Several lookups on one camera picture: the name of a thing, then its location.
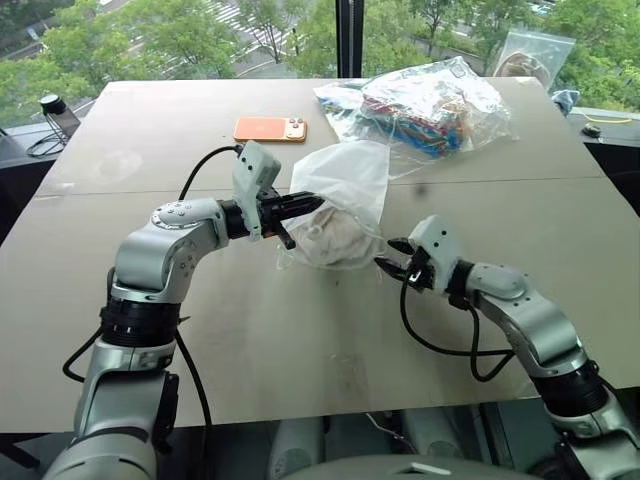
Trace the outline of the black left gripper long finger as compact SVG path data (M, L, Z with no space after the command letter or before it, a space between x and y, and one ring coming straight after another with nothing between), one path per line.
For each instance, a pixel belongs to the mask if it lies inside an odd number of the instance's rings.
M303 191L285 196L285 216L301 217L314 212L324 203L324 198L312 192Z

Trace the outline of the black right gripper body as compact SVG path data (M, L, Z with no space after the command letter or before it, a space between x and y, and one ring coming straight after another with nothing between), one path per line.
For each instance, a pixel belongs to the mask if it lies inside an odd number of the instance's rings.
M403 283L416 292L434 289L434 267L431 256L418 247L411 256L404 272Z

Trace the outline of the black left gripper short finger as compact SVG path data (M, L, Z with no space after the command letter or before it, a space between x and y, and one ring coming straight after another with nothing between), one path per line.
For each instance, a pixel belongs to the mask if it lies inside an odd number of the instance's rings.
M291 237L279 220L275 221L273 231L286 250L292 250L296 247L296 241Z

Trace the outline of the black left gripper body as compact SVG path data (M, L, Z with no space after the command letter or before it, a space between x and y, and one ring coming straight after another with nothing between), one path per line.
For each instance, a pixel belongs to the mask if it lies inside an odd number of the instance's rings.
M273 226L276 220L282 223L286 195L279 194L274 188L261 190L258 193L257 208L261 225L261 236L263 238L276 236L273 231Z

